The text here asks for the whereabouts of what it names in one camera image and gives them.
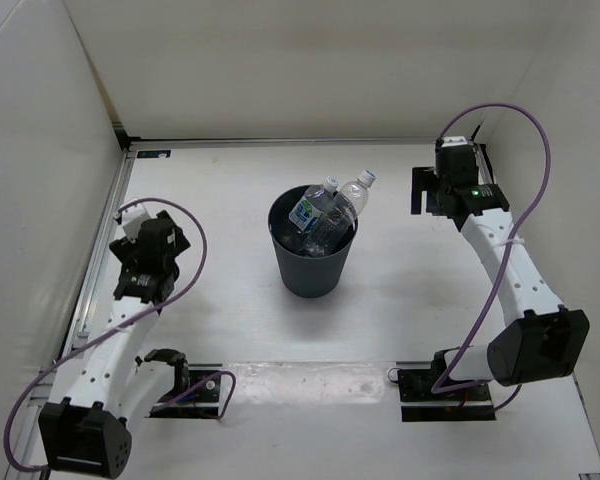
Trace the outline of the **clear unlabelled plastic bottle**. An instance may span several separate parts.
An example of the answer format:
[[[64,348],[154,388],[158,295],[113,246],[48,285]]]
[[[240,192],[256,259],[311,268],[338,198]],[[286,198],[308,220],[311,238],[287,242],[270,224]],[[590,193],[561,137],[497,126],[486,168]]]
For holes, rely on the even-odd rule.
[[[301,252],[314,258],[330,255],[364,210],[375,180],[374,173],[363,170],[356,180],[341,187],[333,206],[320,217],[305,239]]]

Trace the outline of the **clear bottle green label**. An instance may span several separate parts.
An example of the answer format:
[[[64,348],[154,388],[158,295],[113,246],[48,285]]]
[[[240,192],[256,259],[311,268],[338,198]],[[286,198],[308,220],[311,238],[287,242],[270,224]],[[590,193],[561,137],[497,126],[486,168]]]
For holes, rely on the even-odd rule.
[[[300,233],[310,231],[323,213],[333,206],[339,182],[328,176],[321,184],[309,186],[288,215],[288,220]]]

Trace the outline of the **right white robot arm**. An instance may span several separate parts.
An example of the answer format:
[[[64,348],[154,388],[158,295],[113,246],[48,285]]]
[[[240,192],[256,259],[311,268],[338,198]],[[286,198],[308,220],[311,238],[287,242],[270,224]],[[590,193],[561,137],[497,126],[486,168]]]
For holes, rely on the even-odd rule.
[[[465,342],[437,352],[432,394],[450,400],[490,381],[513,386],[571,375],[589,332],[587,316],[568,309],[542,278],[500,187],[480,183],[473,144],[442,138],[435,155],[434,166],[413,171],[411,211],[453,221],[492,282],[489,301],[500,304],[505,328],[487,345]]]

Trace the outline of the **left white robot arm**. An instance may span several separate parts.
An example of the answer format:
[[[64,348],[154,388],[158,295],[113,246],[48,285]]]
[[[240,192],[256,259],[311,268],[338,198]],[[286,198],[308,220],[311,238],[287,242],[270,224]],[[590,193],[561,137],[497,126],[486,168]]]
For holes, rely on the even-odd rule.
[[[121,263],[106,322],[107,339],[95,343],[75,383],[38,418],[50,469],[116,479],[128,463],[131,427],[162,399],[190,388],[184,353],[154,349],[139,354],[174,290],[176,258],[190,246],[166,211],[132,208],[120,217],[124,235],[109,248]]]

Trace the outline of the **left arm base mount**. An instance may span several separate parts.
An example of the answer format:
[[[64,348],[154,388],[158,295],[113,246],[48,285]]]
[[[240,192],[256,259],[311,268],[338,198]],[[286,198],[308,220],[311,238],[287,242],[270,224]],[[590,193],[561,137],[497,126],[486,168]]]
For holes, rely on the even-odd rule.
[[[204,384],[177,403],[148,417],[156,419],[217,420],[228,405],[232,380],[228,375],[209,376],[224,369],[222,364],[192,364],[189,366],[189,382]]]

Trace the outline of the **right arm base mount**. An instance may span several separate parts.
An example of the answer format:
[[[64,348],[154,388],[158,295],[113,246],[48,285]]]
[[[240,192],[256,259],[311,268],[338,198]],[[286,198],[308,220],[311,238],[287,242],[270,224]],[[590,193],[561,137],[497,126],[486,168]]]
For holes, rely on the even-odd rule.
[[[432,368],[420,363],[397,363],[387,371],[387,380],[398,388],[403,423],[496,420],[487,385],[434,394]]]

